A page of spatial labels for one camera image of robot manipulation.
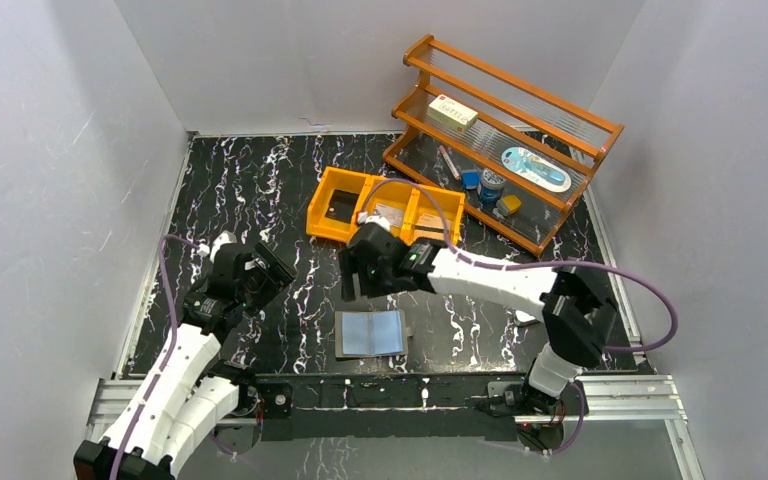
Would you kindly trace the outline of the black credit card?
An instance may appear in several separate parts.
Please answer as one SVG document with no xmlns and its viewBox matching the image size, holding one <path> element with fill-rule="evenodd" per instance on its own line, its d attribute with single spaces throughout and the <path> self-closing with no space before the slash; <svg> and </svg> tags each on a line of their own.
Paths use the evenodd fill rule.
<svg viewBox="0 0 768 480">
<path fill-rule="evenodd" d="M 343 190 L 334 190 L 329 199 L 325 217 L 342 223 L 350 223 L 359 195 Z"/>
</svg>

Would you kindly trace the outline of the grey card holder wallet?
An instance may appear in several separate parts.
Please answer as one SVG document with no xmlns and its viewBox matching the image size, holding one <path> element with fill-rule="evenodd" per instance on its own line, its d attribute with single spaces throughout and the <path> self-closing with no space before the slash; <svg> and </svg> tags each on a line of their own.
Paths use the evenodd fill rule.
<svg viewBox="0 0 768 480">
<path fill-rule="evenodd" d="M 335 313 L 335 356 L 363 359 L 406 355 L 414 329 L 403 310 Z"/>
</svg>

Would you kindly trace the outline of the yellow plastic triple bin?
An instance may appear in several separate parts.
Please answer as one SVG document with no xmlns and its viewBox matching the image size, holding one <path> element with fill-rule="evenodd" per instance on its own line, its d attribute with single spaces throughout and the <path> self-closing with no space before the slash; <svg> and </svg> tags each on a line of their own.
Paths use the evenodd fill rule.
<svg viewBox="0 0 768 480">
<path fill-rule="evenodd" d="M 305 231 L 312 237 L 346 243 L 359 228 L 362 213 L 379 215 L 406 244 L 420 238 L 441 240 L 443 229 L 457 244 L 465 195 L 428 185 L 390 182 L 383 176 L 327 167 L 307 207 Z"/>
</svg>

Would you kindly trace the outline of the orange wooden shelf rack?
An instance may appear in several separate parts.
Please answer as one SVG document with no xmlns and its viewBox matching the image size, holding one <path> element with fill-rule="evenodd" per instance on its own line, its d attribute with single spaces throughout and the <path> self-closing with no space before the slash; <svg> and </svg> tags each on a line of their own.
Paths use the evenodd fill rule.
<svg viewBox="0 0 768 480">
<path fill-rule="evenodd" d="M 385 150 L 386 163 L 412 180 L 465 193 L 466 213 L 539 256 L 574 211 L 624 127 L 538 88 L 428 34 L 409 47 L 403 62 L 417 70 L 412 90 L 393 107 L 404 122 L 402 135 Z M 460 133 L 426 114 L 428 104 L 446 94 L 478 112 Z M 464 190 L 445 164 L 443 145 L 463 170 L 484 168 L 507 180 L 503 195 L 516 195 L 521 209 L 510 218 L 494 214 L 495 204 Z M 544 190 L 501 163 L 510 147 L 524 147 L 565 171 L 571 187 Z"/>
</svg>

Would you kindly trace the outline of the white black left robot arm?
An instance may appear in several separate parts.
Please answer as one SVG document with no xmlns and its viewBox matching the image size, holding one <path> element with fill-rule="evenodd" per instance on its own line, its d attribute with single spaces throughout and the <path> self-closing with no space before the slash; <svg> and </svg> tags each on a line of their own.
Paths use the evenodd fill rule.
<svg viewBox="0 0 768 480">
<path fill-rule="evenodd" d="M 296 277 L 265 243 L 223 232 L 198 248 L 211 265 L 170 307 L 167 340 L 123 411 L 73 456 L 79 479 L 174 479 L 228 416 L 264 414 L 267 395 L 249 368 L 219 352 L 244 315 L 260 313 Z"/>
</svg>

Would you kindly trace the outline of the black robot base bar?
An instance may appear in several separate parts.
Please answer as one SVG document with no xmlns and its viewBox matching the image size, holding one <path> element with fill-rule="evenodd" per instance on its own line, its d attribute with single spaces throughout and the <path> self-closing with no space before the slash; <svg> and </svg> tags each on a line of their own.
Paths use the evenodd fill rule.
<svg viewBox="0 0 768 480">
<path fill-rule="evenodd" d="M 560 408 L 529 401 L 518 373 L 259 374 L 268 441 L 482 437 L 514 441 Z"/>
</svg>

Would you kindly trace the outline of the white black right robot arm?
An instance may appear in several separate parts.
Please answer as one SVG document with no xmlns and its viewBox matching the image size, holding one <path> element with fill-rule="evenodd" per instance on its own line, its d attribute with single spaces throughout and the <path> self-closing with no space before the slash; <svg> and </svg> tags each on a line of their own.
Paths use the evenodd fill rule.
<svg viewBox="0 0 768 480">
<path fill-rule="evenodd" d="M 599 365 L 618 317 L 611 294 L 584 263 L 518 264 L 438 239 L 407 244 L 375 223 L 359 228 L 338 262 L 346 301 L 413 291 L 465 295 L 542 323 L 547 343 L 523 386 L 524 403 L 537 414 L 550 413 L 583 370 Z"/>
</svg>

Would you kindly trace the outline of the silver card in bin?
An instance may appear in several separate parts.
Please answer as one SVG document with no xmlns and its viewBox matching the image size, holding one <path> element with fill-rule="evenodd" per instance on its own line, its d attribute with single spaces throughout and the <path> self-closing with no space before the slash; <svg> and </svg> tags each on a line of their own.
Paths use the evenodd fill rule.
<svg viewBox="0 0 768 480">
<path fill-rule="evenodd" d="M 390 221 L 392 228 L 402 227 L 404 220 L 404 210 L 402 208 L 385 203 L 378 203 L 375 205 L 373 212 L 385 216 Z"/>
</svg>

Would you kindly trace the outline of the tan card in bin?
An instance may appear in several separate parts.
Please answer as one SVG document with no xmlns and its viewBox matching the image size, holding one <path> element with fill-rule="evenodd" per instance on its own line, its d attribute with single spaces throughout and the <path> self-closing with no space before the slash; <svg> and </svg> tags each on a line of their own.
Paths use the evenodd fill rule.
<svg viewBox="0 0 768 480">
<path fill-rule="evenodd" d="M 432 213 L 422 213 L 416 221 L 416 229 L 423 232 L 440 233 L 444 231 L 444 221 Z"/>
</svg>

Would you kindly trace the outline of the small blue block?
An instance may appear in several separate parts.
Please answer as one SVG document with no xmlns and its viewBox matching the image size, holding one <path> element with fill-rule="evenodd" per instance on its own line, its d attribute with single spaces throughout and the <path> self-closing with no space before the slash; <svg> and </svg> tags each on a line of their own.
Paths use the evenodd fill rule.
<svg viewBox="0 0 768 480">
<path fill-rule="evenodd" d="M 477 190 L 480 185 L 480 172 L 475 169 L 463 170 L 460 173 L 460 181 L 464 190 Z"/>
</svg>

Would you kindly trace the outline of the white pen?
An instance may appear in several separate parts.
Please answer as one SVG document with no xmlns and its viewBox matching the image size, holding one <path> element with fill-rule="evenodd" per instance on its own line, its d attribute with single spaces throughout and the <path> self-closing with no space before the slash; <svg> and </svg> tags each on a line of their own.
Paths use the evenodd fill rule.
<svg viewBox="0 0 768 480">
<path fill-rule="evenodd" d="M 438 150 L 439 150 L 439 152 L 441 154 L 441 157 L 443 158 L 445 164 L 447 165 L 448 169 L 450 170 L 451 175 L 453 176 L 453 178 L 455 180 L 460 181 L 461 180 L 460 171 L 459 171 L 458 167 L 455 165 L 455 163 L 452 160 L 451 156 L 449 155 L 447 148 L 445 146 L 443 146 L 443 145 L 440 145 L 438 147 Z"/>
</svg>

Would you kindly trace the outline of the blue and white round tin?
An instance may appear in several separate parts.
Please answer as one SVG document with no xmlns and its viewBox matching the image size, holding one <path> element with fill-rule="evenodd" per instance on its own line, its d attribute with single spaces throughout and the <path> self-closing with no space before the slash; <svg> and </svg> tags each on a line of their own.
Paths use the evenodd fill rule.
<svg viewBox="0 0 768 480">
<path fill-rule="evenodd" d="M 501 199 L 506 183 L 505 177 L 490 168 L 484 168 L 479 177 L 479 200 L 485 204 L 495 204 Z"/>
</svg>

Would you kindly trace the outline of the yellow grey eraser block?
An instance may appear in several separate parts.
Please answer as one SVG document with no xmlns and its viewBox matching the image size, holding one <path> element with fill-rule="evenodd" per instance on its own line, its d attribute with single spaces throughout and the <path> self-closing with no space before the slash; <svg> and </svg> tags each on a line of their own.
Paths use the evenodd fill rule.
<svg viewBox="0 0 768 480">
<path fill-rule="evenodd" d="M 495 203 L 493 212 L 501 218 L 510 218 L 522 207 L 521 200 L 516 195 L 505 195 Z"/>
</svg>

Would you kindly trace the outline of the white box with red label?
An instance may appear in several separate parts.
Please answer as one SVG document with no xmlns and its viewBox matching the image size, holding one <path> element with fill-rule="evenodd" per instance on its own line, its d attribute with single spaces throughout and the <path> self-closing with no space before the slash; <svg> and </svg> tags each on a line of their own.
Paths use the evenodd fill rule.
<svg viewBox="0 0 768 480">
<path fill-rule="evenodd" d="M 478 112 L 446 94 L 436 96 L 427 106 L 426 114 L 442 125 L 464 133 L 478 119 Z"/>
</svg>

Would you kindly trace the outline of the blue razor blister pack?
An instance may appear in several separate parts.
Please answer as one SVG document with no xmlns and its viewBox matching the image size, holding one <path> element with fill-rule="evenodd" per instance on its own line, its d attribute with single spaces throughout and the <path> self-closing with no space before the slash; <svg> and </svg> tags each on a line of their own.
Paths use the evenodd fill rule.
<svg viewBox="0 0 768 480">
<path fill-rule="evenodd" d="M 553 193 L 566 192 L 572 184 L 565 171 L 524 147 L 507 148 L 501 154 L 501 163 L 514 174 Z"/>
</svg>

